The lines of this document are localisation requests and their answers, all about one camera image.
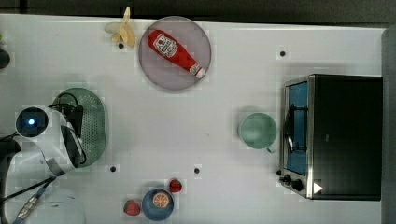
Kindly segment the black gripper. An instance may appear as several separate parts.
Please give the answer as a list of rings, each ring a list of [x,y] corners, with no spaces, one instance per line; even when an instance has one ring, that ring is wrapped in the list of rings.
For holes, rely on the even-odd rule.
[[[64,135],[74,133],[76,137],[81,137],[83,107],[81,105],[67,105],[64,112],[66,125],[64,126]]]

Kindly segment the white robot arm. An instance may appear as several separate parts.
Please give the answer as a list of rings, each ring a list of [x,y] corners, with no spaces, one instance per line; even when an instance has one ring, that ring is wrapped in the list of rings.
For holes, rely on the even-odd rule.
[[[63,113],[46,106],[24,108],[11,139],[16,150],[2,164],[1,207],[8,224],[27,224],[48,187],[83,162],[79,134]]]

